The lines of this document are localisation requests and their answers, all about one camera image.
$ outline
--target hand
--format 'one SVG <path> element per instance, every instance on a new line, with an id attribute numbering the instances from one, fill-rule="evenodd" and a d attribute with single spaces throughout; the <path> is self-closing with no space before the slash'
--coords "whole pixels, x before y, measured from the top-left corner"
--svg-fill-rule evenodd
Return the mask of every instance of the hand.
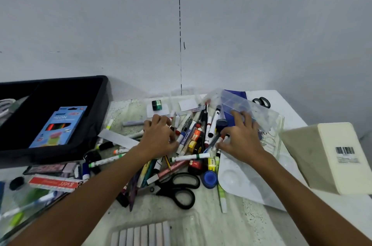
<path id="1" fill-rule="evenodd" d="M 168 155 L 178 148 L 179 143 L 176 141 L 176 135 L 169 128 L 170 124 L 168 117 L 159 115 L 154 115 L 152 121 L 145 121 L 145 132 L 136 147 L 141 150 L 139 153 L 145 153 L 147 161 Z"/>
<path id="2" fill-rule="evenodd" d="M 263 156 L 269 155 L 258 138 L 258 123 L 252 123 L 252 117 L 247 112 L 240 113 L 244 116 L 244 123 L 238 112 L 232 111 L 231 114 L 234 116 L 235 126 L 221 131 L 221 135 L 230 135 L 230 144 L 218 143 L 217 148 L 252 166 Z"/>

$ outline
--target black tray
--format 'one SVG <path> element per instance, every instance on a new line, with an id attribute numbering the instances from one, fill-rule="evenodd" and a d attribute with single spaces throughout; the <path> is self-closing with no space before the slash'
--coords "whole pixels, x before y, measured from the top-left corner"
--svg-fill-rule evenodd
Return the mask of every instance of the black tray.
<path id="1" fill-rule="evenodd" d="M 95 146 L 109 98 L 106 76 L 0 83 L 0 100 L 29 96 L 0 126 L 0 168 L 80 160 Z M 61 106 L 87 106 L 65 145 L 28 148 Z"/>

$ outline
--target left hand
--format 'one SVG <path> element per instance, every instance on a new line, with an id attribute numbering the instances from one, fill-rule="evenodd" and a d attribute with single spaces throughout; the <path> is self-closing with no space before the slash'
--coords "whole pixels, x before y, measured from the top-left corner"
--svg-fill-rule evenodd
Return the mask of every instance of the left hand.
<path id="1" fill-rule="evenodd" d="M 169 128 L 170 124 L 168 117 L 159 115 L 154 115 L 152 121 L 145 121 L 145 132 L 136 147 L 143 150 L 149 160 L 169 155 L 178 148 L 179 143 L 176 141 L 176 135 Z"/>

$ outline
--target beige container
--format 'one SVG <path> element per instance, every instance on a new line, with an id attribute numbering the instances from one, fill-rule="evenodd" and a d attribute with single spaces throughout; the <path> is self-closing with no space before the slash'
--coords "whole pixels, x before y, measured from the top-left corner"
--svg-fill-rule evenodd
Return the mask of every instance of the beige container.
<path id="1" fill-rule="evenodd" d="M 351 123 L 306 126 L 281 137 L 311 188 L 372 194 L 372 172 Z"/>

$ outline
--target black scissors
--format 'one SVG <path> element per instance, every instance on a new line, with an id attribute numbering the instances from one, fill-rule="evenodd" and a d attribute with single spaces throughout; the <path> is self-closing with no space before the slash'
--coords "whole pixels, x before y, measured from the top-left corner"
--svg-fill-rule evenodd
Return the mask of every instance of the black scissors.
<path id="1" fill-rule="evenodd" d="M 263 107 L 270 108 L 271 104 L 265 97 L 255 98 L 252 102 L 260 104 Z"/>
<path id="2" fill-rule="evenodd" d="M 193 178 L 196 180 L 196 184 L 188 184 L 188 183 L 174 183 L 176 178 Z M 188 210 L 195 203 L 195 194 L 189 188 L 197 189 L 200 186 L 200 179 L 192 175 L 190 173 L 176 173 L 170 177 L 169 180 L 165 182 L 155 182 L 154 185 L 149 185 L 148 187 L 142 188 L 138 190 L 137 195 L 145 195 L 145 194 L 153 194 L 157 196 L 165 196 L 171 198 L 174 203 L 180 207 L 181 209 Z M 177 195 L 185 193 L 188 194 L 191 198 L 191 202 L 188 205 L 182 204 Z"/>

